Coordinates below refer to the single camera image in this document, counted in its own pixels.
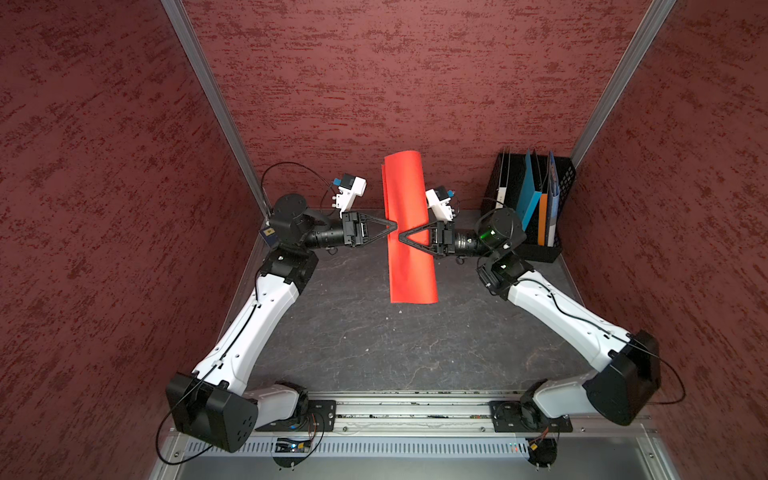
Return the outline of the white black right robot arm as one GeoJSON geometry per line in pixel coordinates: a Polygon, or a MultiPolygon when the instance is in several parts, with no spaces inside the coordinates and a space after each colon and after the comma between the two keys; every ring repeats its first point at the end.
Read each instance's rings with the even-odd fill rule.
{"type": "Polygon", "coordinates": [[[558,290],[518,254],[525,239],[511,208],[489,211],[472,231],[436,220],[398,236],[401,244],[434,257],[477,258],[478,277],[491,294],[533,315],[587,361],[588,373],[539,381],[520,397],[520,416],[529,430],[580,414],[630,425],[661,384],[656,339],[646,331],[632,334],[558,290]]]}

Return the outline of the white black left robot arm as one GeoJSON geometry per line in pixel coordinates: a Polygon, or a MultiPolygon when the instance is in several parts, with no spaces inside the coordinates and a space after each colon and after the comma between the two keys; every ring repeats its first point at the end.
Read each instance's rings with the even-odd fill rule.
{"type": "Polygon", "coordinates": [[[331,219],[299,194],[281,197],[268,220],[267,236],[274,244],[245,305],[192,374],[176,374],[166,388],[176,430],[234,453],[258,428],[280,422],[304,427],[309,417],[305,388],[278,382],[247,389],[256,360],[309,283],[317,250],[362,247],[396,229],[394,221],[355,211],[331,219]]]}

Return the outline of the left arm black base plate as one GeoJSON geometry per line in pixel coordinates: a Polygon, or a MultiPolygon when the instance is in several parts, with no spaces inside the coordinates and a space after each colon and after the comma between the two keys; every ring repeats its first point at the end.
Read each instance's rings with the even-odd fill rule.
{"type": "Polygon", "coordinates": [[[337,414],[335,400],[309,399],[301,408],[297,416],[269,423],[260,427],[259,431],[313,434],[334,430],[337,414]]]}

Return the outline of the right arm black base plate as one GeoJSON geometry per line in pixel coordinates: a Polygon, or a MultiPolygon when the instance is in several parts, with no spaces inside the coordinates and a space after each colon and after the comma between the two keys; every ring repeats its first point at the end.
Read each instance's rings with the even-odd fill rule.
{"type": "Polygon", "coordinates": [[[550,418],[541,413],[536,405],[521,401],[491,401],[491,420],[496,433],[542,434],[571,433],[573,426],[564,416],[550,418]]]}

